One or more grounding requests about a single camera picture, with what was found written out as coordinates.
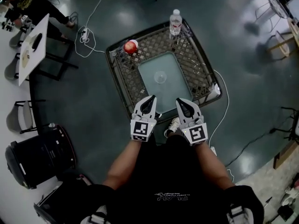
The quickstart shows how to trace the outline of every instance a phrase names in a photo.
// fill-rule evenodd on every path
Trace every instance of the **plastic bottle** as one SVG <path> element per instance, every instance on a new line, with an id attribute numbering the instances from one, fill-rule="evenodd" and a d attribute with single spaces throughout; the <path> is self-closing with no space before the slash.
<path id="1" fill-rule="evenodd" d="M 173 14 L 170 16 L 170 33 L 172 35 L 178 35 L 179 32 L 181 31 L 182 27 L 182 17 L 179 15 L 179 10 L 174 9 Z"/>

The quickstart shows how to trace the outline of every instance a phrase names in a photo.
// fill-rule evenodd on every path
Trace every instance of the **shoe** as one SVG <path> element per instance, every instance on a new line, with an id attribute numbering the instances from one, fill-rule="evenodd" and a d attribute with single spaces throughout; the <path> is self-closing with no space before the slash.
<path id="1" fill-rule="evenodd" d="M 65 25 L 67 28 L 73 28 L 75 26 L 75 23 L 72 21 L 68 21 Z"/>
<path id="2" fill-rule="evenodd" d="M 166 138 L 168 138 L 168 137 L 167 137 L 167 131 L 168 131 L 168 130 L 171 130 L 171 131 L 173 131 L 173 132 L 176 132 L 180 124 L 181 124 L 181 122 L 179 121 L 179 117 L 174 118 L 174 119 L 172 120 L 171 124 L 169 125 L 168 129 L 166 129 L 166 130 L 164 131 L 164 136 L 165 136 Z"/>

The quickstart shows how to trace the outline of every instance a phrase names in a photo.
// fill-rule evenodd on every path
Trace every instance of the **black shorts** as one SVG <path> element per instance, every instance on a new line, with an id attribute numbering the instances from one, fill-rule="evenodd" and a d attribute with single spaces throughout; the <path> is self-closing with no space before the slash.
<path id="1" fill-rule="evenodd" d="M 195 150 L 183 136 L 173 135 L 165 144 L 157 146 L 152 134 L 148 142 L 142 143 L 132 181 L 147 180 L 149 176 L 156 176 L 157 172 L 169 176 L 175 173 L 201 173 Z"/>

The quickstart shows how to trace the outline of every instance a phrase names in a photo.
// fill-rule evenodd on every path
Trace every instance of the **red apple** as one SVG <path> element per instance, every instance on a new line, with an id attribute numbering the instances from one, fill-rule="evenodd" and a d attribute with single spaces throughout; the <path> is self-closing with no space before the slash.
<path id="1" fill-rule="evenodd" d="M 134 42 L 129 41 L 125 44 L 124 50 L 128 54 L 133 54 L 137 50 L 137 46 Z"/>

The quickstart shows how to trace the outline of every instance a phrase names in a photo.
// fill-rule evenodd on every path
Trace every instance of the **floor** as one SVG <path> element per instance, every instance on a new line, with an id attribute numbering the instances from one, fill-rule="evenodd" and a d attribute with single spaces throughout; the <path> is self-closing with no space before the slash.
<path id="1" fill-rule="evenodd" d="M 262 205 L 272 197 L 265 207 L 264 223 L 271 221 L 277 215 L 285 190 L 290 186 L 299 169 L 299 147 L 277 169 L 273 168 L 274 159 L 269 161 L 253 175 L 238 182 L 237 185 L 250 186 Z M 273 224 L 291 224 L 299 214 L 299 199 L 296 198 L 292 206 L 294 215 L 284 222 L 281 216 L 277 217 Z"/>
<path id="2" fill-rule="evenodd" d="M 99 0 L 59 0 L 57 7 L 65 15 L 78 12 L 78 26 L 85 25 Z M 280 50 L 273 54 L 266 47 L 275 30 L 288 30 L 281 20 L 270 34 L 271 23 L 266 13 L 256 20 L 255 11 L 267 0 L 103 0 L 88 27 L 96 36 L 96 49 L 105 50 L 111 44 L 138 31 L 167 21 L 174 8 L 181 11 L 200 41 L 214 69 L 223 76 L 230 105 L 221 126 L 211 140 L 220 160 L 230 163 L 250 141 L 250 144 L 229 168 L 235 182 L 249 176 L 276 155 L 287 144 L 283 134 L 268 131 L 274 126 L 287 128 L 289 112 L 280 106 L 299 108 L 299 59 L 297 55 L 283 61 Z M 258 10 L 258 15 L 267 9 Z M 272 18 L 273 24 L 278 17 Z M 70 39 L 76 31 L 53 20 Z M 63 53 L 63 44 L 49 40 L 48 51 Z M 89 50 L 77 41 L 77 51 L 87 55 Z M 78 168 L 94 183 L 105 178 L 116 156 L 129 141 L 129 119 L 117 93 L 103 53 L 93 52 L 82 58 L 73 52 L 70 62 L 79 70 L 69 68 L 62 80 L 56 82 L 38 76 L 36 98 L 40 104 L 43 123 L 59 123 L 65 127 L 78 157 Z M 43 70 L 54 70 L 56 65 L 43 63 Z M 228 99 L 222 98 L 201 109 L 211 135 L 220 122 Z M 168 124 L 155 128 L 159 142 Z"/>

